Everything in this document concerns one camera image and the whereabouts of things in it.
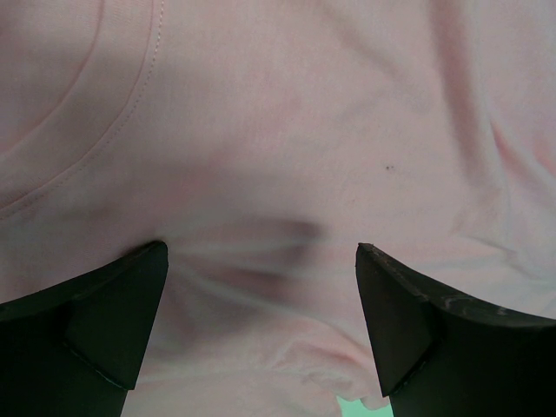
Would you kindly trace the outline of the pink t-shirt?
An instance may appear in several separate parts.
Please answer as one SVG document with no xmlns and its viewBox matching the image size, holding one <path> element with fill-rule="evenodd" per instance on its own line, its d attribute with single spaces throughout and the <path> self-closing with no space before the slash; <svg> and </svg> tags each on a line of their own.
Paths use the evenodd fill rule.
<svg viewBox="0 0 556 417">
<path fill-rule="evenodd" d="M 554 2 L 2 2 L 2 301 L 153 240 L 127 416 L 384 407 L 362 242 L 554 317 Z"/>
</svg>

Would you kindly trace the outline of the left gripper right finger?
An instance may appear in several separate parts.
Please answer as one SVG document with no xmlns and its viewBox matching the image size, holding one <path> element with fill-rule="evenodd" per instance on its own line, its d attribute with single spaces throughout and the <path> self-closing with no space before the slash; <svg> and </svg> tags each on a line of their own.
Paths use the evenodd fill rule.
<svg viewBox="0 0 556 417">
<path fill-rule="evenodd" d="M 356 251 L 381 394 L 396 417 L 553 417 L 555 322 Z"/>
</svg>

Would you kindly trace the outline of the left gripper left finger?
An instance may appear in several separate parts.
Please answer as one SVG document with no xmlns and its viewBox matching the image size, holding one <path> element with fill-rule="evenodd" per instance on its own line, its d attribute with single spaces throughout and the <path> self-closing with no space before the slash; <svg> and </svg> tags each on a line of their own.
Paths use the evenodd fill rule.
<svg viewBox="0 0 556 417">
<path fill-rule="evenodd" d="M 168 273 L 151 242 L 1 306 L 1 414 L 109 417 L 135 389 Z"/>
</svg>

